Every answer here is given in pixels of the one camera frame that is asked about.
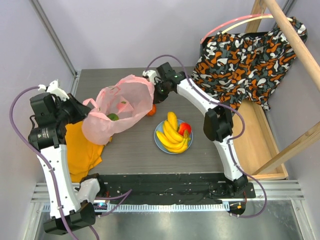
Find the pink plastic bag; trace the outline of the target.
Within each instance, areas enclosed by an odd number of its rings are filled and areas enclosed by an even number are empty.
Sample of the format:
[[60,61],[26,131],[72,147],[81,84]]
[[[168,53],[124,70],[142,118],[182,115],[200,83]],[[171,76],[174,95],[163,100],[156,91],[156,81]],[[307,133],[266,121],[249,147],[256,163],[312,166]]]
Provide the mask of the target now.
[[[86,139],[106,145],[114,134],[131,128],[152,109],[154,91],[154,84],[131,74],[114,86],[103,88],[96,99],[84,100],[83,105],[93,106],[82,124]],[[107,115],[111,113],[117,114],[119,120],[110,120]]]

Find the orange tangerine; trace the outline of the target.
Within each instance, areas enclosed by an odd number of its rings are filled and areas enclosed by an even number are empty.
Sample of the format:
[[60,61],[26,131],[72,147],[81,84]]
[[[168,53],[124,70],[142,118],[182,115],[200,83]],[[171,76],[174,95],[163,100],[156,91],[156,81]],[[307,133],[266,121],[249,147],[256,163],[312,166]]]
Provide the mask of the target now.
[[157,107],[155,104],[152,105],[152,109],[146,114],[148,117],[154,116],[157,112]]

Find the red orange persimmon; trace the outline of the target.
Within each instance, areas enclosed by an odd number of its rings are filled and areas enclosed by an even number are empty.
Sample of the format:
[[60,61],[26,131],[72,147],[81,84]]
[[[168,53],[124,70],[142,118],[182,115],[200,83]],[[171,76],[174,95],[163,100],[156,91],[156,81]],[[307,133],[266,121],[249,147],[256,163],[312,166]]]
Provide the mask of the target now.
[[190,135],[192,133],[192,127],[188,123],[182,122],[179,124],[177,132],[183,136],[185,131],[187,131],[187,133]]

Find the yellow banana bunch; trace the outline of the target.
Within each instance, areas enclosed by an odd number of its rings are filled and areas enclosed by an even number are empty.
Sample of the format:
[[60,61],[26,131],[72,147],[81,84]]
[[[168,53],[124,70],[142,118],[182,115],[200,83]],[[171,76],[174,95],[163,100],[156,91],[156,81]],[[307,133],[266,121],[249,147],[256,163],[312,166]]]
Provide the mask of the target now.
[[155,140],[164,151],[170,154],[182,154],[190,144],[192,127],[186,122],[179,122],[177,115],[169,111],[167,119],[155,130]]

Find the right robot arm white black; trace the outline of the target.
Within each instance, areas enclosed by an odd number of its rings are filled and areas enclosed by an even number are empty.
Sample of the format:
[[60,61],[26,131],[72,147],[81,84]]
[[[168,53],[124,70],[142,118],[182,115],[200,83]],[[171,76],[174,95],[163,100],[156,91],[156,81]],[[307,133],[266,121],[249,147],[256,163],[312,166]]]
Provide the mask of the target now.
[[248,178],[240,166],[233,143],[234,124],[231,108],[223,106],[205,93],[183,71],[173,70],[168,62],[156,70],[144,71],[143,76],[154,84],[155,104],[163,102],[170,92],[175,92],[203,114],[203,132],[218,150],[226,178],[226,193],[233,198],[242,194],[248,184]]

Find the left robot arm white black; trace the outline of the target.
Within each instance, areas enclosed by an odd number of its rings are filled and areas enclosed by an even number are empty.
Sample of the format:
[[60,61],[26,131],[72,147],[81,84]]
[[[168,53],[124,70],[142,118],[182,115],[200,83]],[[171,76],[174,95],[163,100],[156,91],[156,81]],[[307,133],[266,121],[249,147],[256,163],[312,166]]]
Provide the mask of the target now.
[[47,234],[65,235],[96,222],[94,200],[107,192],[98,175],[85,177],[76,191],[68,168],[66,125],[84,120],[90,108],[70,93],[65,99],[53,93],[40,93],[30,99],[37,127],[30,131],[31,144],[44,171],[50,200],[50,220],[44,223]]

